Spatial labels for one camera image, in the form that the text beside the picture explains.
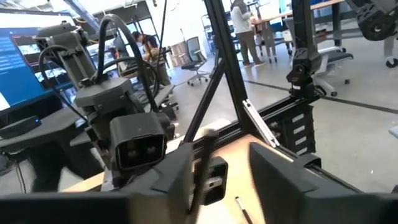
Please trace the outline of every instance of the computer monitor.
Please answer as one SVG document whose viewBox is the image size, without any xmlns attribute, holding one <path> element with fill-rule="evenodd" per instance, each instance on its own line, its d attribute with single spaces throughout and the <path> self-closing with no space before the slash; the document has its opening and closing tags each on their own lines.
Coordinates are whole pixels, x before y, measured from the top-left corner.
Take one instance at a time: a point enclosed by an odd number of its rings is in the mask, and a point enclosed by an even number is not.
<svg viewBox="0 0 398 224">
<path fill-rule="evenodd" d="M 52 94 L 39 70 L 40 50 L 32 39 L 41 27 L 73 25 L 69 13 L 0 9 L 0 114 Z M 57 88 L 70 88 L 66 71 L 46 62 L 45 71 Z"/>
</svg>

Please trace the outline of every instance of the gray floor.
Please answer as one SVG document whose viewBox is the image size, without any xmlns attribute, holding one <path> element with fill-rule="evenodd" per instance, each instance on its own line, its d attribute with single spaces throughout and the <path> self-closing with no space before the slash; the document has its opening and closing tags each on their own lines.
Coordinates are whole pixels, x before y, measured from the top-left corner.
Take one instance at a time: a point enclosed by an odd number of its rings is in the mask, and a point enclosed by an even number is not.
<svg viewBox="0 0 398 224">
<path fill-rule="evenodd" d="M 321 46 L 332 44 L 325 42 Z M 337 98 L 398 109 L 398 68 L 386 68 L 382 42 L 351 39 L 344 40 L 343 45 L 354 54 L 354 60 L 346 62 L 339 73 L 335 72 L 329 77 L 337 87 Z M 278 46 L 277 53 L 278 64 L 242 68 L 244 79 L 289 87 L 285 79 L 290 71 L 285 46 Z M 212 61 L 209 60 L 203 70 L 210 71 L 211 65 Z M 193 75 L 179 69 L 169 72 L 175 84 Z M 351 84 L 344 85 L 344 78 L 350 78 Z M 174 94 L 180 105 L 178 132 L 181 135 L 187 130 L 205 88 L 206 83 L 197 83 L 195 86 L 183 83 L 176 87 Z M 246 91 L 257 109 L 288 95 L 286 91 L 251 83 L 246 83 Z M 317 154 L 322 158 L 323 168 L 361 190 L 390 192 L 398 184 L 398 139 L 389 135 L 388 129 L 398 125 L 398 115 L 328 100 L 319 100 L 313 105 Z M 236 119 L 225 79 L 221 81 L 202 124 L 218 118 Z M 21 168 L 29 188 L 33 177 L 29 164 L 22 163 Z M 79 180 L 66 170 L 60 189 Z M 20 192 L 15 171 L 0 177 L 0 194 L 13 192 Z"/>
</svg>

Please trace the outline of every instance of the man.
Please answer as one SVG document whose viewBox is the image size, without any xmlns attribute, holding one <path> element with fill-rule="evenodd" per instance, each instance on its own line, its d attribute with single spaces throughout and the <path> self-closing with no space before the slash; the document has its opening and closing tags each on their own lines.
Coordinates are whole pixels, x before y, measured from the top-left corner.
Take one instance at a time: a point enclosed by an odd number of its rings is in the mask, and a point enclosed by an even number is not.
<svg viewBox="0 0 398 224">
<path fill-rule="evenodd" d="M 157 44 L 156 38 L 152 35 L 141 34 L 138 31 L 134 31 L 132 36 L 136 40 L 136 42 L 142 43 L 144 46 L 145 54 L 142 58 L 148 62 L 157 62 L 158 57 L 160 57 L 159 62 L 159 83 L 163 86 L 170 85 L 170 78 L 167 74 L 167 69 L 165 66 L 165 61 L 163 55 L 159 52 L 159 46 Z"/>
<path fill-rule="evenodd" d="M 40 119 L 62 109 L 61 101 L 52 95 L 23 109 L 10 113 L 10 123 L 36 115 Z M 64 167 L 83 179 L 103 172 L 98 160 L 87 148 L 64 148 L 57 142 L 48 142 L 25 149 L 36 178 L 32 192 L 56 192 Z"/>
<path fill-rule="evenodd" d="M 236 37 L 241 45 L 241 53 L 243 57 L 243 65 L 245 67 L 252 65 L 249 61 L 248 50 L 254 60 L 256 66 L 263 65 L 257 56 L 256 43 L 250 21 L 251 13 L 248 6 L 243 0 L 235 0 L 231 5 L 231 19 L 234 25 Z"/>
</svg>

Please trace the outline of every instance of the metal frame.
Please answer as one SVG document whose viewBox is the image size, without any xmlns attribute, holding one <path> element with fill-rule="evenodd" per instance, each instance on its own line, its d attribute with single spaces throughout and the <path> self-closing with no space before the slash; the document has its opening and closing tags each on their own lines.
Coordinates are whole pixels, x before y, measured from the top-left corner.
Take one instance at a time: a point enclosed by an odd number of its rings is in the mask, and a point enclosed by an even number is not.
<svg viewBox="0 0 398 224">
<path fill-rule="evenodd" d="M 259 132 L 257 131 L 254 123 L 251 121 L 249 114 L 245 112 L 243 102 L 248 100 L 248 95 L 244 86 L 238 59 L 233 50 L 234 45 L 229 34 L 229 27 L 224 14 L 222 1 L 204 0 L 204 2 L 206 4 L 211 25 L 215 32 L 216 43 L 220 43 L 217 45 L 216 55 L 221 57 L 221 61 L 218 63 L 218 57 L 216 57 L 215 67 L 210 75 L 211 80 L 206 88 L 203 98 L 199 103 L 198 109 L 193 116 L 192 122 L 189 125 L 183 141 L 193 141 L 193 138 L 195 137 L 203 117 L 206 114 L 221 78 L 225 73 L 238 120 L 219 130 L 219 138 L 215 142 L 215 150 L 217 150 L 220 147 L 223 147 L 247 134 L 252 134 L 258 138 L 261 138 L 261 135 L 259 135 Z M 300 30 L 300 32 L 297 32 L 296 35 L 297 47 L 307 52 L 307 54 L 304 56 L 297 54 L 295 55 L 294 64 L 300 65 L 305 69 L 304 72 L 296 71 L 296 73 L 299 73 L 304 79 L 307 79 L 304 82 L 306 85 L 313 85 L 313 83 L 310 82 L 310 74 L 312 70 L 316 69 L 317 63 L 312 64 L 311 62 L 314 56 L 317 56 L 318 52 L 313 44 L 312 38 L 311 14 L 308 13 L 310 12 L 310 3 L 308 1 L 293 0 L 292 4 L 294 6 L 293 15 L 295 18 L 295 29 Z M 308 89 L 311 88 L 302 88 L 297 90 L 294 88 L 294 83 L 292 82 L 292 91 L 290 92 L 290 96 L 263 109 L 260 109 L 258 111 L 259 116 L 266 123 L 277 121 L 287 114 L 292 113 L 298 107 L 309 105 L 310 103 L 318 100 L 319 95 L 308 95 Z M 204 143 L 205 142 L 203 138 L 193 142 L 195 159 L 201 157 L 201 150 L 203 149 Z M 283 146 L 276 146 L 276 149 L 292 159 L 298 158 L 298 155 L 289 151 Z M 313 171 L 322 175 L 322 177 L 326 179 L 330 179 L 341 184 L 348 189 L 353 189 L 356 192 L 360 192 L 358 189 L 322 170 L 320 167 L 314 167 Z"/>
</svg>

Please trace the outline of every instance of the table surface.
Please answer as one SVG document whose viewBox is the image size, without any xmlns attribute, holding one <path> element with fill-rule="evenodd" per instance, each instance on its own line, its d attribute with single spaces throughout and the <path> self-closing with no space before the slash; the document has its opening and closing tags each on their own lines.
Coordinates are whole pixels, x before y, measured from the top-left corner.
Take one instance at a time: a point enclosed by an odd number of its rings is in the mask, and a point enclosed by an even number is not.
<svg viewBox="0 0 398 224">
<path fill-rule="evenodd" d="M 311 6 L 311 10 L 315 10 L 315 9 L 320 9 L 320 8 L 323 8 L 323 7 L 331 6 L 332 4 L 341 3 L 343 1 L 345 1 L 345 0 L 329 0 L 329 1 L 321 2 L 321 3 L 318 3 L 318 4 L 312 5 Z M 260 20 L 258 20 L 256 22 L 253 22 L 253 24 L 254 25 L 259 25 L 259 24 L 262 24 L 264 22 L 269 22 L 271 20 L 278 19 L 278 18 L 281 18 L 281 17 L 291 16 L 292 14 L 293 14 L 292 11 L 286 11 L 286 12 L 280 13 L 278 15 L 274 15 L 274 16 L 268 17 L 268 18 L 261 18 Z"/>
<path fill-rule="evenodd" d="M 155 102 L 157 106 L 160 106 L 163 103 L 163 101 L 167 98 L 167 96 L 174 89 L 174 87 L 175 85 L 168 85 L 159 90 L 159 94 L 155 97 Z M 144 109 L 146 112 L 149 112 L 150 104 L 147 104 Z M 89 142 L 90 138 L 88 137 L 86 132 L 83 132 L 70 141 L 70 146 L 78 146 L 81 144 L 87 144 Z"/>
<path fill-rule="evenodd" d="M 83 114 L 82 110 L 75 106 L 75 109 Z M 61 109 L 50 116 L 45 117 L 41 120 L 42 124 L 30 130 L 25 134 L 21 134 L 20 136 L 10 138 L 10 139 L 2 139 L 0 140 L 0 148 L 2 147 L 12 147 L 16 144 L 21 144 L 22 142 L 29 141 L 29 144 L 34 145 L 35 139 L 41 138 L 43 136 L 48 136 L 49 134 L 57 133 L 69 128 L 72 125 L 75 125 L 75 122 L 78 121 L 80 117 L 75 114 L 71 109 L 64 108 Z"/>
<path fill-rule="evenodd" d="M 219 119 L 214 123 L 201 128 L 201 130 L 205 128 L 220 129 L 229 123 L 230 122 L 225 119 Z M 167 144 L 167 153 L 175 150 L 175 148 L 178 147 L 179 142 L 180 139 L 170 141 Z M 245 206 L 245 209 L 251 217 L 253 223 L 265 223 L 259 199 L 257 197 L 257 192 L 254 189 L 254 183 L 248 162 L 248 150 L 250 142 L 258 142 L 269 150 L 274 151 L 279 156 L 292 161 L 279 151 L 266 146 L 262 141 L 252 135 L 247 135 L 228 144 L 227 146 L 220 148 L 214 153 L 214 156 L 221 156 L 229 164 L 226 195 L 222 201 L 202 207 L 198 223 L 247 223 L 244 219 L 242 211 L 235 201 L 236 196 L 241 198 L 242 203 Z M 91 190 L 102 183 L 103 176 L 103 173 L 98 174 L 88 180 L 63 190 L 63 192 L 82 192 Z"/>
</svg>

